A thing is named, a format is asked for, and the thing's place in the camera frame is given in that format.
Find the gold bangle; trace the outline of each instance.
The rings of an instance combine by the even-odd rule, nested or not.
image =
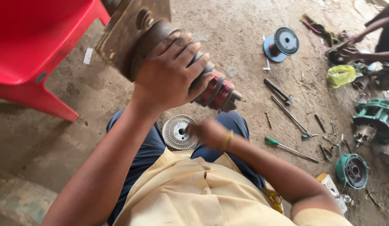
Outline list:
[[[232,136],[233,136],[233,131],[230,130],[227,133],[227,136],[225,137],[225,139],[222,141],[222,145],[221,145],[221,150],[222,151],[228,150],[228,147],[229,147],[229,144],[231,142]]]

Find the green screwdriver handle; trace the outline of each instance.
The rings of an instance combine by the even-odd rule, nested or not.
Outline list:
[[[279,145],[280,144],[280,143],[278,143],[278,141],[276,141],[273,138],[268,137],[268,136],[266,136],[264,138],[264,141],[267,142],[267,143],[273,144],[273,145]]]

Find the beige shirt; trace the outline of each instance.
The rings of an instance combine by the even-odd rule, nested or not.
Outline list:
[[[305,209],[294,222],[274,210],[227,154],[214,163],[165,149],[132,186],[114,226],[350,226],[337,213]]]

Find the yellow plastic bag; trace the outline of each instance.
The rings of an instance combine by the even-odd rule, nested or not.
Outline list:
[[[355,68],[349,65],[338,65],[327,72],[327,83],[331,88],[338,88],[356,79]]]

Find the concrete floor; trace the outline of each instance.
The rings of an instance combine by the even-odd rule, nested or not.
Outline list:
[[[237,112],[248,123],[251,142],[314,177],[325,172],[336,181],[334,165],[337,158],[331,163],[323,161],[318,144],[328,146],[328,143],[322,139],[313,115],[320,116],[328,133],[330,121],[334,120],[336,132],[343,133],[354,148],[351,115],[355,114],[354,104],[359,93],[350,84],[338,89],[327,86],[329,67],[323,57],[326,48],[320,43],[320,37],[309,31],[299,18],[308,13],[334,33],[344,29],[358,33],[369,19],[366,17],[372,17],[377,11],[363,1],[356,2],[361,5],[358,10],[350,1],[332,0],[171,0],[171,11],[173,22],[202,42],[202,51],[211,54],[216,68],[228,75],[236,90],[242,93],[243,101],[238,103]],[[282,63],[271,63],[270,71],[263,71],[266,58],[262,52],[262,36],[272,36],[281,26],[295,31],[300,50]],[[95,21],[45,83],[51,92],[79,113],[76,122],[0,103],[1,171],[59,193],[105,136],[110,117],[129,103],[132,83],[106,65],[96,53],[93,53],[90,65],[82,63],[86,49],[95,47],[102,30],[100,21]],[[379,34],[369,35],[360,47],[373,51]],[[302,132],[270,99],[271,91],[263,84],[264,78],[295,96],[289,110],[312,133],[318,133],[318,137],[300,139]],[[372,93],[372,96],[382,95],[381,92]],[[269,114],[272,130],[268,128],[264,112]],[[162,114],[160,126],[177,114],[201,120],[215,117],[217,112],[197,104],[186,104]],[[264,143],[267,135],[322,162],[312,163],[285,150],[269,147]],[[372,195],[389,210],[389,173],[372,148],[362,147],[357,153],[371,168],[368,187]],[[364,190],[348,189],[346,193],[354,199],[354,206],[348,206],[345,214],[351,223],[389,225],[389,215],[379,213],[370,199],[365,200]]]

